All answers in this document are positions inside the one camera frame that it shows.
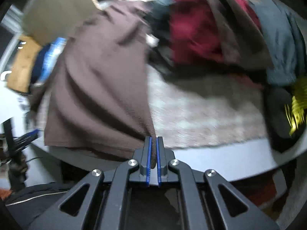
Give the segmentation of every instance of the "red garment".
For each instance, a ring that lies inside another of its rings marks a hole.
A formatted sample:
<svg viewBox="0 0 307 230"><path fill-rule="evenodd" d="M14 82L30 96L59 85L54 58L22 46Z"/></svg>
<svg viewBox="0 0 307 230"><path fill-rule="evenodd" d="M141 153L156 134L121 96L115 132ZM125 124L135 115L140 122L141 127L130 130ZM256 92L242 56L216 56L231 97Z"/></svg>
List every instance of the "red garment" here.
<svg viewBox="0 0 307 230"><path fill-rule="evenodd" d="M261 24L259 21L258 16L256 15L255 11L248 5L248 2L246 0L235 0L240 7L249 15L249 17L252 19L252 21L255 23L257 28L261 30Z"/></svg>
<svg viewBox="0 0 307 230"><path fill-rule="evenodd" d="M170 15L171 49L175 64L224 62L221 41L206 0L175 0Z"/></svg>

